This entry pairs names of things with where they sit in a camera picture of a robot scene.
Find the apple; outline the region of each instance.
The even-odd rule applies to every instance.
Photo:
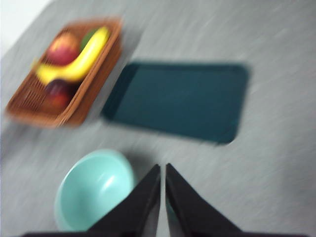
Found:
[[[78,85],[67,83],[63,79],[51,81],[45,88],[52,106],[65,108],[76,93]]]
[[[57,37],[47,50],[46,58],[55,65],[67,65],[79,55],[79,40],[72,33]]]

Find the mint green bowl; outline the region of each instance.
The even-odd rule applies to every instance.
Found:
[[[86,231],[124,200],[135,187],[131,165],[113,150],[98,150],[80,159],[62,181],[55,200],[61,231]]]

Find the brown basket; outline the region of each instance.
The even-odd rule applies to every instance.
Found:
[[[65,109],[60,110],[50,105],[46,98],[44,85],[37,79],[34,72],[30,71],[7,104],[8,114],[20,122],[41,127],[78,126],[82,124],[94,99],[119,59],[121,20],[119,18],[105,18],[74,22],[64,27],[56,36],[58,37],[64,32],[71,32],[82,39],[88,31],[101,26],[106,26],[111,35]],[[40,58],[40,62],[47,62],[45,55],[46,52]]]

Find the banana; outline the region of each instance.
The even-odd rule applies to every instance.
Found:
[[[82,81],[108,41],[109,36],[109,30],[106,27],[101,27],[93,34],[80,55],[72,63],[66,66],[39,64],[35,70],[36,76],[44,85],[56,78],[62,78],[67,82]]]

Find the table surface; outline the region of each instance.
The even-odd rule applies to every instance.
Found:
[[[65,24],[110,15],[124,20],[124,51],[81,127],[40,129],[3,115],[33,59]],[[54,1],[1,61],[1,236],[56,230],[60,182],[100,148],[124,153],[140,178],[155,163],[172,163],[243,230],[316,236],[315,26],[312,0]],[[236,139],[216,145],[101,119],[131,60],[247,64]],[[168,235],[162,204],[157,236]]]

